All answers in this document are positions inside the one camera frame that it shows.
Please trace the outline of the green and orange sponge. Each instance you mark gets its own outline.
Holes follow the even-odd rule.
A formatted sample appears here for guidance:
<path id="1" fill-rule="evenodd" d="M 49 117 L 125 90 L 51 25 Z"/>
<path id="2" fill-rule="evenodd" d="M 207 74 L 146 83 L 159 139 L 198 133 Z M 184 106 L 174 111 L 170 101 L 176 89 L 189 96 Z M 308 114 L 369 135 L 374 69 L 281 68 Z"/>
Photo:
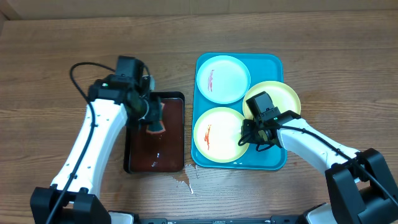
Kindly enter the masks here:
<path id="1" fill-rule="evenodd" d="M 158 121 L 154 121 L 151 124 L 147 125 L 146 128 L 146 133 L 149 134 L 160 134 L 165 132 L 165 126 L 164 126 L 164 122 L 163 122 L 163 110 L 164 110 L 164 104 L 161 103 L 160 104 L 160 111 L 159 111 L 159 120 Z"/>

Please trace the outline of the yellow plate front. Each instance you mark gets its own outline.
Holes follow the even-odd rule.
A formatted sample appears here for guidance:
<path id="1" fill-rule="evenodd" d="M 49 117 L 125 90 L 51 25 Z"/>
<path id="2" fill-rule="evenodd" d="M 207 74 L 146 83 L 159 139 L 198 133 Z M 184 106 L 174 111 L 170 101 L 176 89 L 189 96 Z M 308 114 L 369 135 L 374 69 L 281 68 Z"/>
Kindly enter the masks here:
<path id="1" fill-rule="evenodd" d="M 204 112 L 193 128 L 193 141 L 198 151 L 207 159 L 227 163 L 239 159 L 249 144 L 238 144 L 244 116 L 238 111 L 217 107 Z"/>

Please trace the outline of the yellow plate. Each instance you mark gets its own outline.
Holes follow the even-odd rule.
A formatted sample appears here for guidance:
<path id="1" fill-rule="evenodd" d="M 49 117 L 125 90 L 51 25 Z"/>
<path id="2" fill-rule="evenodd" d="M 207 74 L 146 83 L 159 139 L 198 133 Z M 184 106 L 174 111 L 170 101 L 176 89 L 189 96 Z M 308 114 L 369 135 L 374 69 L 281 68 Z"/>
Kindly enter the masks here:
<path id="1" fill-rule="evenodd" d="M 290 110 L 296 114 L 301 114 L 300 99 L 291 87 L 282 82 L 265 81 L 251 87 L 245 95 L 243 99 L 243 115 L 246 119 L 253 119 L 246 100 L 263 91 L 270 96 L 273 105 L 278 107 L 281 113 Z"/>
<path id="2" fill-rule="evenodd" d="M 238 111 L 217 107 L 204 112 L 193 128 L 193 141 L 198 151 L 207 159 L 227 163 L 239 159 L 249 144 L 238 144 L 244 116 Z"/>

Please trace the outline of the yellow plate back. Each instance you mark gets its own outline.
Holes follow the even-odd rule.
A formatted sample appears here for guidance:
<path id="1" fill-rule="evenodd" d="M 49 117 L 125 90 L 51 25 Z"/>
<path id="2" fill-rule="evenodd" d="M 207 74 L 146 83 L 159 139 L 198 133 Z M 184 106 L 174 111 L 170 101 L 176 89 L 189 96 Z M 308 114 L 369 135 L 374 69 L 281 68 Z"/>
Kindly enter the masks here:
<path id="1" fill-rule="evenodd" d="M 243 115 L 246 119 L 253 119 L 246 100 L 263 91 L 270 96 L 273 105 L 278 107 L 281 113 L 290 110 L 296 114 L 301 114 L 300 99 L 291 87 L 282 82 L 265 81 L 251 87 L 245 95 L 243 99 Z"/>

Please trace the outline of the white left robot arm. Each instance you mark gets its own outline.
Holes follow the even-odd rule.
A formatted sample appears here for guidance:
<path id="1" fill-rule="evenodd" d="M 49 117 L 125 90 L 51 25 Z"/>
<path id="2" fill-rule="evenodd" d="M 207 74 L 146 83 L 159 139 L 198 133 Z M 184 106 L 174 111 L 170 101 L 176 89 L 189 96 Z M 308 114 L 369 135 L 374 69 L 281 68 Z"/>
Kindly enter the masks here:
<path id="1" fill-rule="evenodd" d="M 128 212 L 108 211 L 99 200 L 104 170 L 120 131 L 160 120 L 150 75 L 108 75 L 89 87 L 86 115 L 72 150 L 50 187 L 35 188 L 36 223 L 133 224 Z"/>

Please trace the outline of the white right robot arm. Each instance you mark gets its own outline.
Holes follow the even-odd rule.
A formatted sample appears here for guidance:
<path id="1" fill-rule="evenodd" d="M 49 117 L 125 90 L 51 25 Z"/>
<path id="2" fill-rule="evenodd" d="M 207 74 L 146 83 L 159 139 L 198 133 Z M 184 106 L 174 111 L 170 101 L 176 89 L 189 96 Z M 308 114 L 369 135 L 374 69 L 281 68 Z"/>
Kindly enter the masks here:
<path id="1" fill-rule="evenodd" d="M 299 216 L 297 223 L 392 223 L 397 220 L 397 184 L 383 155 L 344 146 L 311 127 L 300 115 L 264 112 L 244 119 L 238 144 L 273 146 L 300 156 L 326 178 L 330 201 Z"/>

